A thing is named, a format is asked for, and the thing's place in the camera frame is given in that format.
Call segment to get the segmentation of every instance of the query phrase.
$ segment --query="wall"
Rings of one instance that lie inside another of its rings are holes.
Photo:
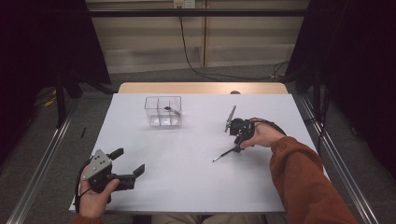
[[[307,0],[202,1],[197,8],[306,8]],[[172,8],[173,1],[87,0],[94,8]],[[110,74],[188,67],[179,18],[93,18]],[[303,18],[182,18],[193,67],[280,63]]]

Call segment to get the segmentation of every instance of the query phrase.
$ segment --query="person's right hand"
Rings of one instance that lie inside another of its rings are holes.
[[[271,127],[269,124],[255,122],[254,125],[256,126],[256,130],[253,137],[243,141],[240,144],[241,148],[251,147],[254,145],[270,147],[275,141],[286,136],[285,134],[280,133],[275,128]]]

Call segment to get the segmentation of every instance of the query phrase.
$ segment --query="orange sleeve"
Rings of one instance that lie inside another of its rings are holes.
[[[104,222],[99,217],[82,217],[80,214],[76,214],[70,224],[104,224]]]
[[[271,149],[271,175],[288,223],[358,223],[314,150],[292,137],[277,140]]]

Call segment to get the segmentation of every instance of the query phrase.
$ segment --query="person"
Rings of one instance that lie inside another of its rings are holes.
[[[293,137],[280,133],[269,124],[255,122],[255,127],[253,137],[242,142],[240,147],[259,145],[271,148],[271,175],[288,214],[288,223],[358,223],[335,187],[323,174],[322,161],[314,150]],[[101,217],[106,209],[107,197],[117,185],[117,180],[113,180],[100,194],[93,191],[84,194],[81,197],[80,213],[75,215],[72,224],[103,223]],[[81,181],[80,192],[89,187],[88,183]],[[196,216],[152,218],[155,223],[198,223]],[[227,215],[215,215],[213,219],[216,220],[212,223],[232,223],[233,220],[232,216]],[[237,220],[239,222],[234,223],[242,223],[241,220],[245,220],[245,223],[254,222],[243,217]]]

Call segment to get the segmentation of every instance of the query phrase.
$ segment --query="pen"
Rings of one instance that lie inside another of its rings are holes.
[[[221,154],[219,157],[217,157],[217,158],[215,158],[213,161],[216,161],[216,160],[218,160],[218,159],[220,159],[221,157],[223,157],[223,156],[225,156],[225,155],[227,155],[229,152],[231,152],[233,150],[233,148],[231,148],[230,150],[228,150],[228,151],[226,151],[226,152],[224,152],[223,154]]]

